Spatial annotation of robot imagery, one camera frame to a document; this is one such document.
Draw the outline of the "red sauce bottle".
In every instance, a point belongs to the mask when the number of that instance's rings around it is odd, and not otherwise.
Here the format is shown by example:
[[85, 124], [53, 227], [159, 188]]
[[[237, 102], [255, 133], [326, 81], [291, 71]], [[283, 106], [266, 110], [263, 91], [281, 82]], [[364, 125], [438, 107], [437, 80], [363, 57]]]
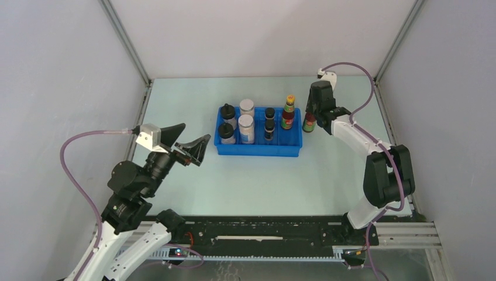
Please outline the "red sauce bottle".
[[306, 133], [311, 133], [314, 131], [315, 125], [316, 125], [315, 116], [310, 112], [306, 112], [304, 122], [302, 124], [302, 130]]
[[285, 130], [292, 128], [295, 107], [294, 107], [295, 97], [293, 95], [288, 95], [285, 100], [285, 105], [283, 108], [283, 113], [281, 114], [281, 127]]

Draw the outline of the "small black-cap spice jar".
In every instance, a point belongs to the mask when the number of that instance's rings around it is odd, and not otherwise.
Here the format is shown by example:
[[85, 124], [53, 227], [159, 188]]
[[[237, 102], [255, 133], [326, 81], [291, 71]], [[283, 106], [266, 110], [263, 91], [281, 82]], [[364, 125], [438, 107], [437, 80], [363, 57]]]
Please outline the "small black-cap spice jar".
[[264, 123], [264, 138], [267, 141], [273, 140], [273, 134], [275, 130], [275, 122], [273, 119], [267, 119]]
[[275, 109], [272, 108], [272, 107], [267, 107], [265, 110], [264, 110], [264, 116], [265, 116], [265, 120], [268, 121], [268, 120], [274, 120], [275, 118]]

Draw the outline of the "black-lid jar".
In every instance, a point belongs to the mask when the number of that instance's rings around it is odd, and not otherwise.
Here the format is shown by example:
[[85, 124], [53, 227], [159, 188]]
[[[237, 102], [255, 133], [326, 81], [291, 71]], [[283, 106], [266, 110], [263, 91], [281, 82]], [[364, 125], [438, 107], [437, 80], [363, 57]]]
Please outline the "black-lid jar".
[[231, 124], [233, 129], [237, 128], [237, 118], [234, 106], [225, 103], [220, 108], [220, 114], [224, 123]]
[[235, 130], [229, 123], [222, 123], [218, 127], [218, 135], [223, 145], [232, 145], [236, 143]]

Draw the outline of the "silver-lid blue-label jar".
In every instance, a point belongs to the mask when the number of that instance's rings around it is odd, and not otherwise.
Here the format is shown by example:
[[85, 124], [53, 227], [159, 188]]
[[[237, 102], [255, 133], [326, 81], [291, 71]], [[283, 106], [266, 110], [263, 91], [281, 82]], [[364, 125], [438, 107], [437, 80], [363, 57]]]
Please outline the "silver-lid blue-label jar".
[[250, 115], [254, 118], [254, 102], [251, 99], [243, 99], [239, 104], [240, 115]]
[[254, 144], [254, 118], [249, 114], [243, 114], [238, 119], [240, 141], [242, 144]]

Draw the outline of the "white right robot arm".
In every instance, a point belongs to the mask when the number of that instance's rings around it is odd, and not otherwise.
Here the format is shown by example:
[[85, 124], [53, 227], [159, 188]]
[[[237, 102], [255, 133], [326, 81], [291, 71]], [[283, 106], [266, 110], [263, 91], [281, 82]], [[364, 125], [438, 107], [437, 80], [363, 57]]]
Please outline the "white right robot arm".
[[346, 214], [348, 224], [340, 229], [342, 241], [354, 245], [363, 238], [363, 228], [386, 211], [404, 209], [415, 183], [408, 148], [383, 142], [362, 128], [349, 110], [336, 105], [333, 87], [334, 83], [327, 80], [312, 83], [306, 112], [315, 117], [319, 127], [340, 139], [365, 162], [364, 196]]

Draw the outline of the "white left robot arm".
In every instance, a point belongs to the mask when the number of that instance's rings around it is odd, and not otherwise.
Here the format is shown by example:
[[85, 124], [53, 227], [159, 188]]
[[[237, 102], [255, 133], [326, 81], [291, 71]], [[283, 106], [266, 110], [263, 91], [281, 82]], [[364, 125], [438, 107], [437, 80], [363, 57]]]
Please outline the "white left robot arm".
[[[127, 250], [118, 254], [123, 244], [141, 225], [152, 207], [148, 199], [178, 163], [200, 166], [211, 136], [206, 134], [192, 142], [178, 143], [185, 124], [159, 128], [153, 124], [133, 129], [100, 130], [80, 133], [67, 139], [60, 149], [61, 166], [77, 190], [92, 208], [97, 231], [74, 270], [66, 280], [126, 280], [154, 251], [185, 236], [185, 219], [168, 209], [160, 212], [152, 226]], [[144, 166], [130, 160], [116, 164], [107, 186], [112, 190], [107, 205], [99, 212], [89, 195], [77, 183], [65, 161], [67, 146], [90, 135], [136, 135], [135, 142], [149, 150]]]

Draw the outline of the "blue divided plastic bin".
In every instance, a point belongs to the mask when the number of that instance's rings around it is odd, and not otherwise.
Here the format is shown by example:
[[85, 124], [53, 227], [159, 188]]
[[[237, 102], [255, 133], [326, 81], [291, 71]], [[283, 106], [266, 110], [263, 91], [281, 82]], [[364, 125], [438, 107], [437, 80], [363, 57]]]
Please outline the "blue divided plastic bin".
[[283, 109], [275, 107], [275, 130], [272, 140], [266, 140], [264, 137], [265, 108], [256, 107], [254, 109], [254, 143], [242, 144], [240, 142], [239, 130], [234, 131], [236, 139], [235, 144], [222, 144], [218, 133], [219, 126], [224, 123], [221, 117], [221, 111], [218, 110], [215, 125], [214, 145], [219, 155], [232, 156], [276, 156], [276, 157], [297, 157], [299, 150], [302, 148], [302, 120], [301, 110], [295, 109], [292, 128], [285, 130], [281, 127], [281, 116]]

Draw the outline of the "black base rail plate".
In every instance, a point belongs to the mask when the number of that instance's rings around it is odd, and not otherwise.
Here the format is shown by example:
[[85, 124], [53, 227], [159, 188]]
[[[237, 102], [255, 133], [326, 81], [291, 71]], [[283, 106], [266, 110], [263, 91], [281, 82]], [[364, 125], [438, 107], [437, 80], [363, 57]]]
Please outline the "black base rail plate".
[[333, 258], [338, 247], [379, 245], [376, 228], [353, 229], [345, 216], [184, 215], [172, 243], [212, 258]]

